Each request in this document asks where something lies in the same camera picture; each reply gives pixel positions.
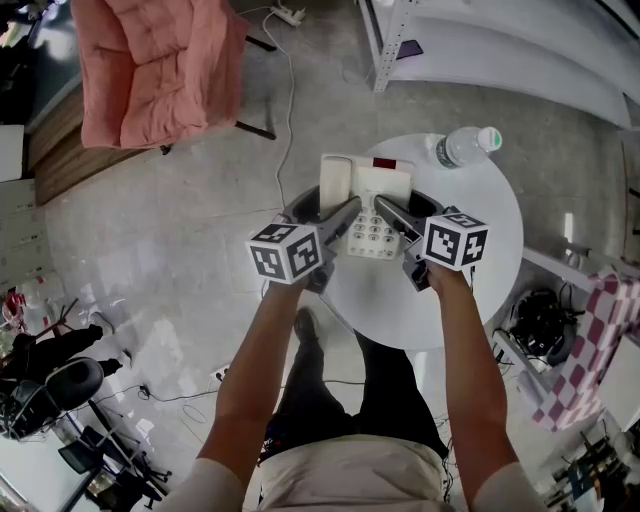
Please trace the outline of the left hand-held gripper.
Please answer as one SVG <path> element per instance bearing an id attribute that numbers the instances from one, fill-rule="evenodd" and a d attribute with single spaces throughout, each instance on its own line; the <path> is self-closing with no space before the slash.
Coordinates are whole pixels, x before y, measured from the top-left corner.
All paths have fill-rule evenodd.
<path id="1" fill-rule="evenodd" d="M 246 240 L 256 273 L 271 283 L 303 282 L 308 291 L 322 295 L 334 270 L 330 246 L 349 230 L 361 208 L 361 198 L 351 197 L 318 223 L 320 186 L 308 189 L 286 206 L 286 216 L 276 215 Z"/>

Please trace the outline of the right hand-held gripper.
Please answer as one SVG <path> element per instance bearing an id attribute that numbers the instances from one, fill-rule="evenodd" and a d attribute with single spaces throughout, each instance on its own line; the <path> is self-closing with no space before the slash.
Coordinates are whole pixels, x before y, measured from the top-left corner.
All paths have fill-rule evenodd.
<path id="1" fill-rule="evenodd" d="M 418 190 L 411 191 L 406 206 L 379 194 L 374 209 L 407 242 L 403 270 L 418 292 L 430 287 L 431 264 L 468 272 L 472 286 L 487 244 L 488 224 L 459 211 L 443 214 L 441 203 Z"/>

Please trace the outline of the white desk telephone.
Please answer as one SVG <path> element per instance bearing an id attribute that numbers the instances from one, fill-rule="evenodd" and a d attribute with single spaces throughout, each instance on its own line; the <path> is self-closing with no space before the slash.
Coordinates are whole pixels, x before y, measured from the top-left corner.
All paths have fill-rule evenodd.
<path id="1" fill-rule="evenodd" d="M 390 197 L 405 206 L 411 195 L 414 164 L 381 157 L 330 155 L 321 158 L 320 211 L 328 214 L 346 200 L 358 196 L 360 213 L 342 237 L 339 251 L 345 256 L 392 260 L 401 246 L 400 235 L 377 213 L 374 199 Z"/>

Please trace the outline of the person's right forearm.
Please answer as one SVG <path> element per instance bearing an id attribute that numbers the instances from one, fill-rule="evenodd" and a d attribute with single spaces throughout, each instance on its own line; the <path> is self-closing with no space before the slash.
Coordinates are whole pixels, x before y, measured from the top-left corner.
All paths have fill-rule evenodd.
<path id="1" fill-rule="evenodd" d="M 518 461 L 507 434 L 507 395 L 464 275 L 438 264 L 429 283 L 439 298 L 445 349 L 446 403 L 466 502 Z"/>

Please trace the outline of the person's left forearm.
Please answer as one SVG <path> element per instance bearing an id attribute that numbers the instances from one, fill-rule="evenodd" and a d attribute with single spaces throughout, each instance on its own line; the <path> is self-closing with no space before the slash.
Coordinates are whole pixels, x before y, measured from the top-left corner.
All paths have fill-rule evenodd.
<path id="1" fill-rule="evenodd" d="M 304 280 L 273 283 L 223 378 L 212 428 L 198 457 L 229 469 L 246 489 L 282 383 Z"/>

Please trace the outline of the clear plastic water bottle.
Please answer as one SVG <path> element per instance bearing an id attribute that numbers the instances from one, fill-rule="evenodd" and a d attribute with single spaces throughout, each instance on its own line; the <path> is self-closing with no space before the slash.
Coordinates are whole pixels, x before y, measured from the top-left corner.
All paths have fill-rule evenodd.
<path id="1" fill-rule="evenodd" d="M 463 127 L 441 138 L 434 146 L 435 160 L 446 169 L 459 169 L 488 160 L 503 143 L 494 127 Z"/>

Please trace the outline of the round white table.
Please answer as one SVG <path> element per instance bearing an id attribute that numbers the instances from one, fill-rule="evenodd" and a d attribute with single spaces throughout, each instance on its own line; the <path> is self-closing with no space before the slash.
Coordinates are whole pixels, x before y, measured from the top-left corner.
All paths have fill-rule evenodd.
<path id="1" fill-rule="evenodd" d="M 434 166 L 423 133 L 388 139 L 367 153 L 412 162 L 414 189 L 488 224 L 487 247 L 472 276 L 480 318 L 488 322 L 512 290 L 523 251 L 521 212 L 500 169 L 490 160 L 457 170 Z M 400 258 L 340 255 L 325 295 L 354 330 L 380 344 L 425 351 L 444 343 L 436 293 L 416 291 Z"/>

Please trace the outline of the person's left black shoe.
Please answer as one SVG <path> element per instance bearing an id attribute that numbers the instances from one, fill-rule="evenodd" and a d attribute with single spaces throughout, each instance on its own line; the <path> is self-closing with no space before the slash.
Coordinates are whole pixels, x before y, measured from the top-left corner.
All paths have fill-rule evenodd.
<path id="1" fill-rule="evenodd" d="M 319 343 L 316 318 L 313 311 L 308 307 L 303 307 L 297 311 L 293 328 L 301 345 Z"/>

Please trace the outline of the person's black trousers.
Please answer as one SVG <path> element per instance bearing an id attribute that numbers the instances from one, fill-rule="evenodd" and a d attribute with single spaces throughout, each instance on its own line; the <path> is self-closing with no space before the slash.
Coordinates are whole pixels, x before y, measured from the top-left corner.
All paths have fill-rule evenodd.
<path id="1" fill-rule="evenodd" d="M 282 399 L 267 427 L 262 461 L 299 446 L 356 434 L 416 442 L 447 456 L 406 353 L 359 332 L 355 337 L 365 364 L 359 412 L 348 414 L 326 387 L 320 341 L 299 342 Z"/>

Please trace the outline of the white power strip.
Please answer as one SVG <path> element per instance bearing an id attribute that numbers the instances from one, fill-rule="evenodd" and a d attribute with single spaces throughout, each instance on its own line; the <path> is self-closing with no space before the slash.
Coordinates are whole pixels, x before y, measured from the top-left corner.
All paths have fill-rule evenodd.
<path id="1" fill-rule="evenodd" d="M 272 6 L 270 12 L 294 28 L 301 26 L 306 15 L 305 8 L 292 10 L 284 6 Z"/>

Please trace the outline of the brown wooden step platform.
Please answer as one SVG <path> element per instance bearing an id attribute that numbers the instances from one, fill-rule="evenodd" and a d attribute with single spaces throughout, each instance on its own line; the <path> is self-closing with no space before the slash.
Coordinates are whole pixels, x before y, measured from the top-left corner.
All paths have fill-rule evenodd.
<path id="1" fill-rule="evenodd" d="M 70 89 L 28 136 L 27 173 L 43 206 L 86 179 L 139 155 L 139 150 L 87 149 L 81 142 L 83 91 Z"/>

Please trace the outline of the person's beige shirt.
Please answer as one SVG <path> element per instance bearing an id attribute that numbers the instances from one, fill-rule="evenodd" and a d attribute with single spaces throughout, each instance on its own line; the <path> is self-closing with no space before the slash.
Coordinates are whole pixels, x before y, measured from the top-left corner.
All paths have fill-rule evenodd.
<path id="1" fill-rule="evenodd" d="M 445 503 L 440 457 L 405 440 L 343 436 L 296 447 L 260 465 L 256 512 L 457 512 Z M 198 459 L 156 512 L 243 512 L 238 478 Z"/>

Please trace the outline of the white locker cabinet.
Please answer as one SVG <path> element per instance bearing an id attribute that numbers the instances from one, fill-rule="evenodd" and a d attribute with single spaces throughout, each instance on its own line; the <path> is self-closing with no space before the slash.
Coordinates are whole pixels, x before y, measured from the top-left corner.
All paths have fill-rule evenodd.
<path id="1" fill-rule="evenodd" d="M 0 182 L 0 293 L 52 271 L 35 180 Z"/>

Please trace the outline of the black office chair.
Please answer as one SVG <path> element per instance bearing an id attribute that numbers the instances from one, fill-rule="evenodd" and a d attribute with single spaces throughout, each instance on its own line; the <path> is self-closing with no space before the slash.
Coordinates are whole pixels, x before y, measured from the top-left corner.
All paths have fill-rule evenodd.
<path id="1" fill-rule="evenodd" d="M 59 455 L 79 475 L 113 477 L 113 483 L 93 497 L 101 510 L 130 512 L 143 498 L 145 507 L 152 509 L 168 495 L 163 485 L 172 473 L 153 469 L 141 442 L 108 418 L 120 414 L 102 410 L 93 400 L 103 380 L 98 362 L 81 357 L 55 369 L 42 384 L 22 381 L 0 400 L 0 435 L 23 441 L 87 406 L 101 428 L 73 424 L 76 437 L 58 450 Z"/>

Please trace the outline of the white board panel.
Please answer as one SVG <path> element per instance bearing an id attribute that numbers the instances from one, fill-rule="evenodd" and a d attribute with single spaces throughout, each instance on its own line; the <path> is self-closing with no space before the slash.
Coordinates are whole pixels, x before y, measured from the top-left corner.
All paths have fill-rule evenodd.
<path id="1" fill-rule="evenodd" d="M 24 126 L 0 125 L 0 183 L 21 178 L 23 153 Z"/>

